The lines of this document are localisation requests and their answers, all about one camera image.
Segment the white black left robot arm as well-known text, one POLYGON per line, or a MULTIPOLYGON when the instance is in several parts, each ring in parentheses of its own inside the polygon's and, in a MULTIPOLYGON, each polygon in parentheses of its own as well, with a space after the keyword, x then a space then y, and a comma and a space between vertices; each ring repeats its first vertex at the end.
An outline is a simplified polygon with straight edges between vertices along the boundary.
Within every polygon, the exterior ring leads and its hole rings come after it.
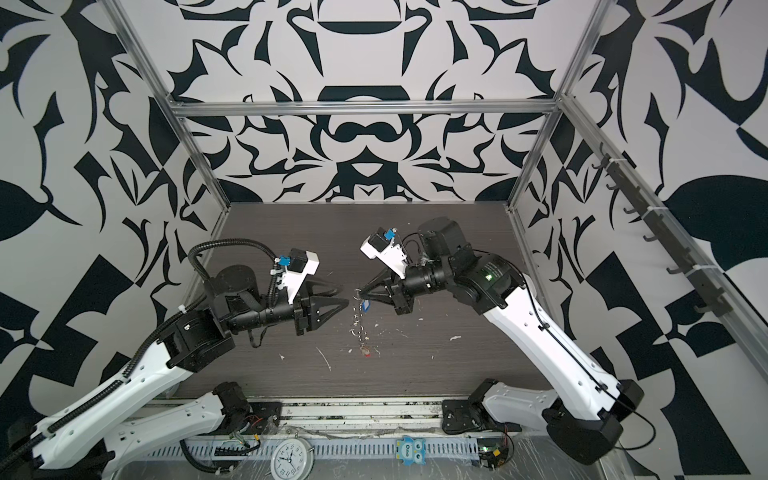
POLYGON ((317 268, 315 261, 293 267, 279 258, 267 292, 261 293, 248 266, 230 266, 212 276, 197 265, 203 295, 163 322, 120 372, 37 422, 28 435, 17 436, 1 462, 2 478, 106 478, 161 446, 241 430, 252 407, 232 381, 159 414, 134 415, 233 350, 241 332, 258 347, 270 327, 288 322, 303 335, 343 311, 348 300, 340 297, 340 287, 315 280, 317 268))

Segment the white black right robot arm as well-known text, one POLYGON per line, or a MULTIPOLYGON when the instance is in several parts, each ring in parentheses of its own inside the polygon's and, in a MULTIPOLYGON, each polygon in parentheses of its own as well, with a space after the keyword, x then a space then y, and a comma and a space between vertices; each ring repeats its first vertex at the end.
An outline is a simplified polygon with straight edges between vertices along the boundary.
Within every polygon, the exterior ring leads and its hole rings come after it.
POLYGON ((417 262, 394 228, 379 228, 362 242, 361 252, 385 267, 360 288, 360 299, 405 315, 418 297, 449 292, 511 339, 550 385, 531 390, 486 380, 470 397, 475 408, 496 424, 545 432, 583 465, 617 449, 623 421, 644 399, 640 385, 616 378, 581 350, 538 302, 522 271, 498 254, 474 249, 456 221, 431 219, 416 235, 417 262))

